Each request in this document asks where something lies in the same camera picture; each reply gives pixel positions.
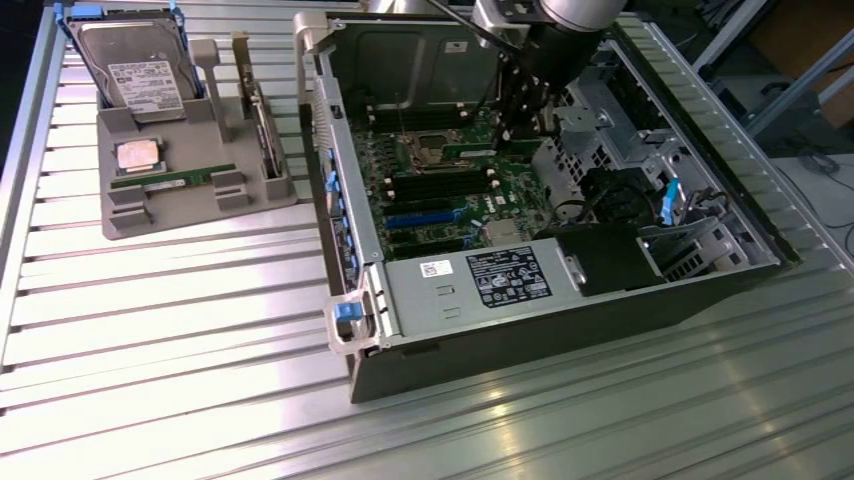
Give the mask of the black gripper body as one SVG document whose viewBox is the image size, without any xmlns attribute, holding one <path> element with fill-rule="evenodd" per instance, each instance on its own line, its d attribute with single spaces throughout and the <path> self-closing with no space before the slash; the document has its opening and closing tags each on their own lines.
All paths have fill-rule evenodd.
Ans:
<svg viewBox="0 0 854 480">
<path fill-rule="evenodd" d="M 577 31 L 559 24 L 533 24 L 515 63 L 548 86 L 565 86 L 577 78 L 596 52 L 601 31 Z"/>
</svg>

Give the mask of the silver hard disk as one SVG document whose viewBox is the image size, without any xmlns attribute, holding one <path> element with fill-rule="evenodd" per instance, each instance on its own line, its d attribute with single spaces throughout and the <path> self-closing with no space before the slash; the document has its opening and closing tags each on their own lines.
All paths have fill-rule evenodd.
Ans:
<svg viewBox="0 0 854 480">
<path fill-rule="evenodd" d="M 182 119 L 196 88 L 174 21 L 78 21 L 70 33 L 105 105 L 138 123 Z"/>
</svg>

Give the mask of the silver chipset heatsink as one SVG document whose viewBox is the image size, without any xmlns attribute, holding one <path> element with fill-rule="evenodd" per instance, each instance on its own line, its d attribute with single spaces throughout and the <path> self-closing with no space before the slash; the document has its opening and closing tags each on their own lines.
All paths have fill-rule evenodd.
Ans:
<svg viewBox="0 0 854 480">
<path fill-rule="evenodd" d="M 489 246 L 513 245 L 523 241 L 512 219 L 492 220 L 484 224 L 483 233 Z"/>
</svg>

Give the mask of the graphics card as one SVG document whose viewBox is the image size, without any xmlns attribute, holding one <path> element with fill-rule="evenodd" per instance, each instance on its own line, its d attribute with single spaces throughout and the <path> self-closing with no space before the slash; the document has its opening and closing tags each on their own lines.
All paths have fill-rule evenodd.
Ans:
<svg viewBox="0 0 854 480">
<path fill-rule="evenodd" d="M 238 96 L 244 117 L 254 124 L 256 139 L 261 150 L 261 164 L 266 179 L 282 177 L 280 155 L 276 146 L 277 134 L 261 87 L 254 76 L 253 65 L 248 49 L 249 36 L 246 32 L 230 33 L 232 52 L 238 74 Z"/>
</svg>

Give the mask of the grey power supply unit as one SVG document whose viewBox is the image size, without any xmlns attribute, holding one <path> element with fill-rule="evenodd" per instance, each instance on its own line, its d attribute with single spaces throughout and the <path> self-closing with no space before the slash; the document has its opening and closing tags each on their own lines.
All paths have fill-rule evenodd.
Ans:
<svg viewBox="0 0 854 480">
<path fill-rule="evenodd" d="M 552 239 L 393 261 L 385 270 L 409 339 L 533 318 L 584 301 Z"/>
</svg>

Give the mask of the green motherboard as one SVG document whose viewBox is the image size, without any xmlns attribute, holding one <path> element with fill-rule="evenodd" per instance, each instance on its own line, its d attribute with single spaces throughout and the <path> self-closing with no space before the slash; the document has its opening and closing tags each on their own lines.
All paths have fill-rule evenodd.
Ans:
<svg viewBox="0 0 854 480">
<path fill-rule="evenodd" d="M 439 131 L 451 131 L 451 144 L 489 143 L 491 132 L 483 121 Z M 452 201 L 452 210 L 460 214 L 456 222 L 417 228 L 385 228 L 384 221 L 391 215 L 383 213 L 383 208 L 395 203 L 385 197 L 387 178 L 419 175 L 409 170 L 408 156 L 397 141 L 403 133 L 411 132 L 375 133 L 367 125 L 352 126 L 362 185 L 385 259 L 397 261 L 488 247 L 483 227 L 499 219 L 512 219 L 523 241 L 528 240 L 545 226 L 551 211 L 545 187 L 531 165 L 541 144 L 537 139 L 515 142 L 501 151 L 492 147 L 496 154 L 491 157 L 445 158 L 456 162 L 456 167 L 432 173 L 485 169 L 495 178 L 485 193 L 439 198 Z"/>
</svg>

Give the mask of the metal disk bay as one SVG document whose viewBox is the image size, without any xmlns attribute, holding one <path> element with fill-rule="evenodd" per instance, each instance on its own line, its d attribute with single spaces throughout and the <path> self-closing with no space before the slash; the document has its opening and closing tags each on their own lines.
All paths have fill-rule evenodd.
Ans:
<svg viewBox="0 0 854 480">
<path fill-rule="evenodd" d="M 675 140 L 673 129 L 643 85 L 621 64 L 593 66 L 568 86 L 556 109 L 559 131 L 540 145 L 533 166 L 548 177 L 579 181 L 587 170 L 644 166 Z"/>
</svg>

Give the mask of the blue expansion slot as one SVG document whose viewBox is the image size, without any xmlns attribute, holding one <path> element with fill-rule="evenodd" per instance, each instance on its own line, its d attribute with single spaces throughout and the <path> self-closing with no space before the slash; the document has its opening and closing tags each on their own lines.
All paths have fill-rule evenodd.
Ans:
<svg viewBox="0 0 854 480">
<path fill-rule="evenodd" d="M 460 214 L 455 210 L 431 211 L 391 215 L 385 218 L 387 229 L 417 228 L 429 225 L 447 224 L 457 221 Z"/>
</svg>

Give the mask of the black open PC case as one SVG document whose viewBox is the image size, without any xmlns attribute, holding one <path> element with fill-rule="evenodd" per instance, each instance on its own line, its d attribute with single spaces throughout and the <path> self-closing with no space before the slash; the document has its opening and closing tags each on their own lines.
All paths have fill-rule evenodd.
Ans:
<svg viewBox="0 0 854 480">
<path fill-rule="evenodd" d="M 533 166 L 539 146 L 531 165 L 545 187 L 549 218 L 520 243 L 556 241 L 583 303 L 437 337 L 403 337 L 385 270 L 393 261 L 379 244 L 352 126 L 368 126 L 375 110 L 449 105 L 465 118 L 463 126 L 487 124 L 493 147 L 499 52 L 448 18 L 345 12 L 328 12 L 326 18 L 330 34 L 304 57 L 308 104 L 298 107 L 330 282 L 326 305 L 360 302 L 364 310 L 362 319 L 349 324 L 330 325 L 324 315 L 352 402 L 675 326 L 799 263 L 736 173 L 736 160 L 756 158 L 753 142 L 656 25 L 624 13 L 605 29 L 581 73 L 624 65 L 673 129 L 675 140 L 651 156 L 660 172 L 639 167 L 661 187 L 660 223 L 579 221 L 581 179 L 548 177 Z M 549 137 L 520 134 L 493 148 L 533 139 L 543 144 Z"/>
</svg>

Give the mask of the grey parts rack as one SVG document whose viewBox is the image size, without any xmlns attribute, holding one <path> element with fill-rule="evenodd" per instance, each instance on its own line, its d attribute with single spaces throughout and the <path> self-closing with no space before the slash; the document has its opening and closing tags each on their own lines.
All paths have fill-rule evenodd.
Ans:
<svg viewBox="0 0 854 480">
<path fill-rule="evenodd" d="M 125 108 L 97 109 L 100 215 L 102 235 L 109 240 L 288 207 L 297 201 L 280 138 L 282 177 L 265 178 L 254 124 L 241 108 L 238 74 L 236 96 L 220 96 L 213 71 L 220 63 L 216 44 L 198 39 L 190 41 L 189 48 L 192 63 L 204 71 L 208 93 L 184 102 L 182 119 L 138 123 Z M 197 187 L 110 189 L 110 182 L 121 178 L 116 175 L 116 145 L 144 139 L 160 144 L 165 172 L 226 164 L 234 168 L 214 173 L 212 183 Z"/>
</svg>

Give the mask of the CPU chip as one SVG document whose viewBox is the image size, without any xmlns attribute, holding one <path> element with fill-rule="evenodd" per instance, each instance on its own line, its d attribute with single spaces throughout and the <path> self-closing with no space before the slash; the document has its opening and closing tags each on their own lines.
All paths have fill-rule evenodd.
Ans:
<svg viewBox="0 0 854 480">
<path fill-rule="evenodd" d="M 126 177 L 164 173 L 168 170 L 153 139 L 133 140 L 116 145 L 116 175 Z"/>
</svg>

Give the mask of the green RAM stick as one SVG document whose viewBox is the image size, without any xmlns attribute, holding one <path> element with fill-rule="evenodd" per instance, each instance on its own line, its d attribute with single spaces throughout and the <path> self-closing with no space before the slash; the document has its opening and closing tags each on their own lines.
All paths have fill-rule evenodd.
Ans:
<svg viewBox="0 0 854 480">
<path fill-rule="evenodd" d="M 217 165 L 185 171 L 160 172 L 136 177 L 121 177 L 110 182 L 110 189 L 140 187 L 144 191 L 197 187 L 212 183 L 214 173 L 229 171 L 233 165 Z"/>
<path fill-rule="evenodd" d="M 443 146 L 441 155 L 444 158 L 473 158 L 491 157 L 496 150 L 489 143 L 463 143 L 447 144 Z"/>
</svg>

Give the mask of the black case fan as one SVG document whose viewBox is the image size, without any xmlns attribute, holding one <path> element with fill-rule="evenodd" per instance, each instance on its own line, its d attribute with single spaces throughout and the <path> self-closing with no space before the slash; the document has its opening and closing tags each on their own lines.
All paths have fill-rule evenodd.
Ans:
<svg viewBox="0 0 854 480">
<path fill-rule="evenodd" d="M 593 167 L 581 177 L 579 187 L 583 196 L 579 221 L 637 227 L 660 223 L 661 187 L 652 184 L 639 167 Z"/>
</svg>

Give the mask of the blue disk caddy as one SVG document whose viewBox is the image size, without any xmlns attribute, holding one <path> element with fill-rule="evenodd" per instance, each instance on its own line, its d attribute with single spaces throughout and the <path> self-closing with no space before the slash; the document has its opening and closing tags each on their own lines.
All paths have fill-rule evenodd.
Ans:
<svg viewBox="0 0 854 480">
<path fill-rule="evenodd" d="M 204 97 L 190 62 L 182 14 L 160 10 L 110 10 L 73 6 L 57 27 L 69 38 L 89 71 L 104 106 L 133 114 L 182 113 L 182 103 Z"/>
</svg>

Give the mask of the blue case latch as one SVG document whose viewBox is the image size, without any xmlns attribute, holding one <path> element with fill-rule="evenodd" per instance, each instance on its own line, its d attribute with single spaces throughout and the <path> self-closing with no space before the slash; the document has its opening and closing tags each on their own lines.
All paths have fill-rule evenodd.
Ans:
<svg viewBox="0 0 854 480">
<path fill-rule="evenodd" d="M 324 315 L 330 325 L 349 324 L 357 322 L 364 317 L 364 310 L 360 302 L 333 302 L 324 308 Z"/>
</svg>

